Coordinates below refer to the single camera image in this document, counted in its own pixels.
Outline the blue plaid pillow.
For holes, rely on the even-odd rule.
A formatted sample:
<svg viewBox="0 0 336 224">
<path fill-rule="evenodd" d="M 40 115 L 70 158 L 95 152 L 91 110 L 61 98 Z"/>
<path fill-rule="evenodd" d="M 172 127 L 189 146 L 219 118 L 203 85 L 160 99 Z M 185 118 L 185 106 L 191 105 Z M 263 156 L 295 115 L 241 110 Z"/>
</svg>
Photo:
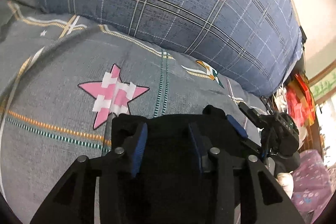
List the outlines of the blue plaid pillow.
<svg viewBox="0 0 336 224">
<path fill-rule="evenodd" d="M 205 61 L 244 90 L 268 97 L 302 56 L 290 0 L 37 0 L 136 39 Z"/>
</svg>

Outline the black pants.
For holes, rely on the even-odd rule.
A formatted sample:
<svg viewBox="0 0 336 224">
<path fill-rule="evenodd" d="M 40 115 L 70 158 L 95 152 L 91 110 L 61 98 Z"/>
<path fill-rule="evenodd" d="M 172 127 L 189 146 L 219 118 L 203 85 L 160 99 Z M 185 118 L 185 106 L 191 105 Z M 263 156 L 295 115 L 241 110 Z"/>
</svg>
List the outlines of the black pants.
<svg viewBox="0 0 336 224">
<path fill-rule="evenodd" d="M 189 124 L 197 123 L 213 145 L 233 139 L 227 114 L 206 106 L 199 115 L 173 114 L 148 119 L 122 114 L 112 122 L 112 146 L 121 147 L 137 125 L 148 136 L 135 177 L 117 176 L 119 223 L 205 223 L 209 190 L 201 178 Z"/>
</svg>

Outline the purple floral fabric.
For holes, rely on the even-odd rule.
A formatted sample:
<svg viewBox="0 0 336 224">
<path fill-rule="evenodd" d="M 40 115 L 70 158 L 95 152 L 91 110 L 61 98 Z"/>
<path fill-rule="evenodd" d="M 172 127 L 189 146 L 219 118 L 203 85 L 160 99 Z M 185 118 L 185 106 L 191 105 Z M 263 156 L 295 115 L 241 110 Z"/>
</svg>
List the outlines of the purple floral fabric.
<svg viewBox="0 0 336 224">
<path fill-rule="evenodd" d="M 329 203 L 333 190 L 330 175 L 315 149 L 300 155 L 300 166 L 292 173 L 294 188 L 291 201 L 305 223 L 313 223 Z"/>
</svg>

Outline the grey patterned bed sheet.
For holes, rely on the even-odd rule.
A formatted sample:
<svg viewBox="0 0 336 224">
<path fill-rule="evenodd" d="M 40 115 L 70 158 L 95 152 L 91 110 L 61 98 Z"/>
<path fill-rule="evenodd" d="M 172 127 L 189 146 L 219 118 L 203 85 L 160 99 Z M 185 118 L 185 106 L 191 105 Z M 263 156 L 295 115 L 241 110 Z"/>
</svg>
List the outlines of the grey patterned bed sheet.
<svg viewBox="0 0 336 224">
<path fill-rule="evenodd" d="M 23 223 L 78 156 L 110 150 L 117 114 L 200 114 L 213 105 L 259 142 L 239 102 L 265 112 L 204 58 L 82 16 L 44 14 L 35 0 L 1 0 L 1 192 Z"/>
</svg>

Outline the red and white clutter pile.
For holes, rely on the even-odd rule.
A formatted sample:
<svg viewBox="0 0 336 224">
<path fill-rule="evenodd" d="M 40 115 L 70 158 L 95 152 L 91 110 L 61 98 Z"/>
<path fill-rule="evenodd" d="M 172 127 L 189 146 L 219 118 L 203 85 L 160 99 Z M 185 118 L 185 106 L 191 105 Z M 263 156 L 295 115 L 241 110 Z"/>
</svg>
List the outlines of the red and white clutter pile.
<svg viewBox="0 0 336 224">
<path fill-rule="evenodd" d="M 289 83 L 281 85 L 271 97 L 276 110 L 285 112 L 294 120 L 299 131 L 299 148 L 308 137 L 308 128 L 315 121 L 315 101 L 309 81 L 302 72 L 290 77 Z"/>
</svg>

